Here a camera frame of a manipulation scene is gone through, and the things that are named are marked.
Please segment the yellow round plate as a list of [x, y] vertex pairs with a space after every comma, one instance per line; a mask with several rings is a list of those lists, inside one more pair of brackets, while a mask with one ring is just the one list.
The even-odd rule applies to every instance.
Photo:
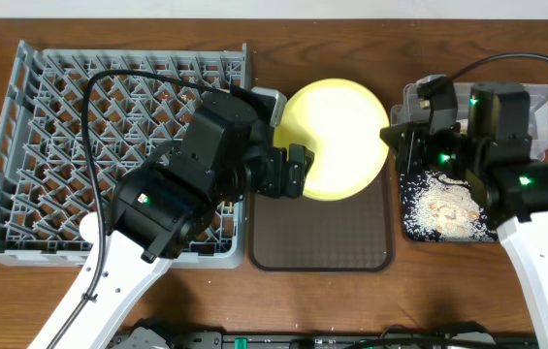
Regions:
[[300, 144], [314, 153], [305, 197], [340, 201], [379, 175], [388, 154], [379, 133], [389, 125], [381, 101], [367, 87], [349, 79], [321, 79], [288, 100], [274, 144]]

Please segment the white cup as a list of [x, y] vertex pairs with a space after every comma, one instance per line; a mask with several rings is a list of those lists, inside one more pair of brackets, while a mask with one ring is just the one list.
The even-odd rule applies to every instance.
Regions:
[[97, 243], [99, 240], [98, 216], [96, 212], [87, 213], [80, 222], [79, 231], [81, 238], [89, 243]]

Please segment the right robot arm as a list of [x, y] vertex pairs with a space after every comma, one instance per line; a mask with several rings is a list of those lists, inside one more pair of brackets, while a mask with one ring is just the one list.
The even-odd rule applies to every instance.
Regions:
[[473, 84], [465, 130], [451, 79], [421, 83], [417, 95], [428, 120], [380, 132], [397, 171], [438, 171], [468, 184], [516, 270], [538, 344], [548, 348], [548, 163], [531, 157], [529, 92], [518, 82]]

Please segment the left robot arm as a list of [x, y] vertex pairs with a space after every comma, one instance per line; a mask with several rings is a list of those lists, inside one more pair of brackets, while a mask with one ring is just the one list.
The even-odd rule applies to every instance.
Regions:
[[286, 103], [279, 91], [262, 87], [207, 94], [183, 139], [158, 145], [118, 182], [109, 208], [82, 219], [93, 248], [32, 347], [105, 347], [220, 203], [249, 192], [302, 196], [313, 153], [301, 144], [273, 144]]

